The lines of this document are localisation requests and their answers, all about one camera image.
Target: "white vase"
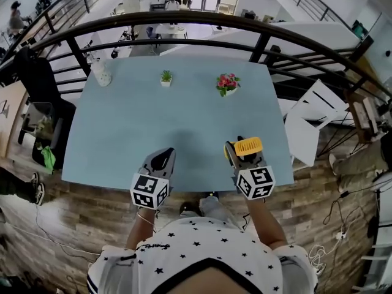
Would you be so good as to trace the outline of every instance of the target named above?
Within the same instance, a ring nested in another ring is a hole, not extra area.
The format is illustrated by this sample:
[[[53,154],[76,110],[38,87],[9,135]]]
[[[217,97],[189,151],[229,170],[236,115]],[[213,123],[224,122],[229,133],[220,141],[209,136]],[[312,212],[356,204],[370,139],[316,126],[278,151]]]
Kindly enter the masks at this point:
[[[238,89],[238,87],[236,87],[232,91],[226,91],[226,95],[225,96],[230,96],[230,95],[234,94],[237,91],[237,89]]]
[[[160,84],[161,84],[163,87],[170,87],[170,85],[171,85],[171,83],[172,83],[172,79],[173,79],[173,77],[170,79],[170,81],[162,81],[162,79],[160,79]]]
[[[99,58],[95,59],[91,65],[91,71],[100,86],[105,87],[111,83],[111,73],[107,69],[106,63]]]

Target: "person's leg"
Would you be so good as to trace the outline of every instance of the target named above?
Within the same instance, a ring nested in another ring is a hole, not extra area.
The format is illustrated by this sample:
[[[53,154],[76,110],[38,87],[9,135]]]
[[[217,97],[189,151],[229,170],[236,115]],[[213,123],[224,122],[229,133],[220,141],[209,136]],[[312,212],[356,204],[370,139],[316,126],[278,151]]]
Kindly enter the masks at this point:
[[[32,183],[23,182],[6,169],[0,168],[0,195],[17,195],[35,203],[36,189]]]
[[[231,212],[219,202],[217,197],[208,196],[207,198],[200,199],[199,208],[205,217],[229,222],[239,228]]]
[[[370,187],[372,186],[374,178],[375,178],[375,173],[371,171],[362,172],[356,175],[344,175],[341,178],[339,191],[344,192],[346,190],[349,190],[353,192],[356,190],[361,190]]]
[[[366,171],[387,169],[388,165],[382,157],[380,140],[347,159],[337,160],[333,164],[333,171],[337,175],[355,175]]]

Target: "small succulent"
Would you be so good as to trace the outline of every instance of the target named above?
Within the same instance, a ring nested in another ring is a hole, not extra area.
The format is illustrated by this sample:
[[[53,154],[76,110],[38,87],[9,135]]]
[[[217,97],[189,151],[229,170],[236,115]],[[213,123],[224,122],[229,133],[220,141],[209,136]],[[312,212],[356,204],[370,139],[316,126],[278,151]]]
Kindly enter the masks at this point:
[[[169,82],[172,79],[172,73],[169,70],[164,70],[160,75],[160,79],[164,82]]]

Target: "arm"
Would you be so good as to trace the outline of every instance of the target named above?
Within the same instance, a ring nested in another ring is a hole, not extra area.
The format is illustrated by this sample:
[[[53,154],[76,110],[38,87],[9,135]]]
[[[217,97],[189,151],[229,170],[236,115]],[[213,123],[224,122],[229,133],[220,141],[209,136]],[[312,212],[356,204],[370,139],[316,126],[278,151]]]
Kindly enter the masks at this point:
[[[286,236],[281,225],[268,211],[263,200],[245,199],[245,201],[260,241],[272,250],[287,245]]]
[[[138,210],[138,214],[141,215],[146,220],[148,220],[149,222],[151,222],[152,224],[154,223],[155,210],[142,208]],[[148,239],[152,237],[153,232],[154,232],[153,225],[143,220],[141,217],[136,216],[136,221],[128,236],[126,248],[136,250],[137,244],[143,241],[144,239]]]

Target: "flower pot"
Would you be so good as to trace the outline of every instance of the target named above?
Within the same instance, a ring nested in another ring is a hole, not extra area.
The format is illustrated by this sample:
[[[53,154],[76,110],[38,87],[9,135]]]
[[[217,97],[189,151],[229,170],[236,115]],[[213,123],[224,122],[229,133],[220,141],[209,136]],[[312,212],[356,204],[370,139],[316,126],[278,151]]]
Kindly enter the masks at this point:
[[[235,88],[235,89],[233,89],[232,91],[226,91],[226,95],[225,95],[225,97],[226,97],[226,96],[230,96],[230,95],[234,94],[234,93],[237,91],[237,89],[238,89],[238,87],[237,87],[237,88]]]
[[[172,83],[172,79],[173,79],[173,77],[171,77],[170,81],[162,81],[162,79],[160,79],[160,84],[161,84],[163,87],[170,87],[170,85],[171,85],[171,83]]]

